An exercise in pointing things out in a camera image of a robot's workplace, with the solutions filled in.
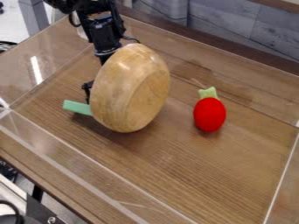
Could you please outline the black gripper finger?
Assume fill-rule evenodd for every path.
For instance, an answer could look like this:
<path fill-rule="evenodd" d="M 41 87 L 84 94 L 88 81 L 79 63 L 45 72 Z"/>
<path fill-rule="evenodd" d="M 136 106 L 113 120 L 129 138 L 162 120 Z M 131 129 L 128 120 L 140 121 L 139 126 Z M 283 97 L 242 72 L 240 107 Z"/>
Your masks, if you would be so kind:
<path fill-rule="evenodd" d="M 89 94 L 91 94 L 92 86 L 93 86 L 93 81 L 85 82 L 85 83 L 81 85 L 81 89 L 83 89 L 84 92 L 85 92 L 85 101 L 87 101 L 87 103 L 89 103 Z"/>

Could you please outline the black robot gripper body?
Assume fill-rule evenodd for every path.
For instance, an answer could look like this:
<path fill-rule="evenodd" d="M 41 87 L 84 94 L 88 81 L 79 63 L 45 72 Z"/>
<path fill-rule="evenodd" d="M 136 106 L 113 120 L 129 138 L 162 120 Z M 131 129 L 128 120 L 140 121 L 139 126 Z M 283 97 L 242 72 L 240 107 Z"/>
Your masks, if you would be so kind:
<path fill-rule="evenodd" d="M 104 65 L 108 58 L 121 47 L 120 39 L 124 37 L 124 20 L 117 9 L 109 9 L 107 13 L 96 18 L 89 17 L 91 13 L 81 10 L 79 21 L 83 31 L 88 37 L 88 42 L 93 44 L 95 56 Z"/>

